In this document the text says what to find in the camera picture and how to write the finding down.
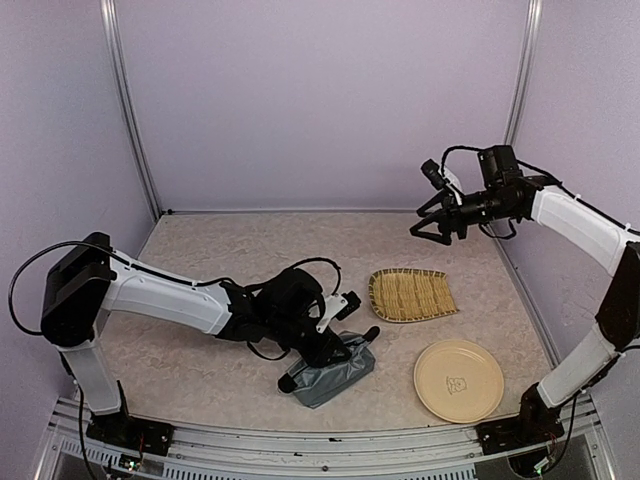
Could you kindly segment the grey zip pouch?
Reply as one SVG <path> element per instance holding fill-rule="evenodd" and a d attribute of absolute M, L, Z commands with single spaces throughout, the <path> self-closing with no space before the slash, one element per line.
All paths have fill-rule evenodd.
<path fill-rule="evenodd" d="M 373 326 L 364 334 L 341 333 L 339 338 L 351 354 L 348 360 L 322 368 L 298 360 L 278 380 L 278 390 L 310 409 L 326 404 L 373 372 L 376 359 L 369 346 L 380 332 Z"/>

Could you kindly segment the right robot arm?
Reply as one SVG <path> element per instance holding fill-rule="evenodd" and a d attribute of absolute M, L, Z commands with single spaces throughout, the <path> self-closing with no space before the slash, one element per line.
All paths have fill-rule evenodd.
<path fill-rule="evenodd" d="M 412 234 L 432 250 L 460 253 L 490 220 L 512 219 L 503 241 L 513 287 L 536 310 L 562 361 L 541 381 L 551 404 L 564 401 L 598 368 L 592 388 L 609 417 L 639 407 L 639 158 L 618 148 L 558 145 L 472 147 L 468 192 L 445 160 L 415 158 Z"/>

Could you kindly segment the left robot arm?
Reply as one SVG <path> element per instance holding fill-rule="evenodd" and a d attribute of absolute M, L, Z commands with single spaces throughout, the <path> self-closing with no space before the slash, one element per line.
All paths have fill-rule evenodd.
<path fill-rule="evenodd" d="M 196 281 L 154 270 L 113 249 L 94 232 L 69 242 L 70 252 L 47 275 L 40 329 L 61 353 L 102 430 L 121 445 L 140 434 L 107 367 L 96 323 L 128 312 L 193 328 L 249 348 L 267 339 L 296 351 L 310 366 L 346 361 L 351 353 L 330 324 L 356 311 L 355 292 L 326 294 L 297 262 L 275 277 L 241 286 L 223 277 Z"/>

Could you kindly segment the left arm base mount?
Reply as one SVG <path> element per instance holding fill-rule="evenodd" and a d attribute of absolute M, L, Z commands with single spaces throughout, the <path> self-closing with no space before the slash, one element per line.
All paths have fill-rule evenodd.
<path fill-rule="evenodd" d="M 116 381 L 121 406 L 116 413 L 91 414 L 87 436 L 108 445 L 135 450 L 140 455 L 167 456 L 174 434 L 170 423 L 132 416 L 129 413 L 124 389 Z"/>

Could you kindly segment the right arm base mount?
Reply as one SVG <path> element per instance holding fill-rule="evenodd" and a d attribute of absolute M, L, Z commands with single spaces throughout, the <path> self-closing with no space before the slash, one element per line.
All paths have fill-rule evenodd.
<path fill-rule="evenodd" d="M 561 408 L 547 407 L 537 387 L 534 384 L 523 393 L 517 415 L 484 421 L 475 427 L 484 455 L 536 445 L 565 434 Z"/>

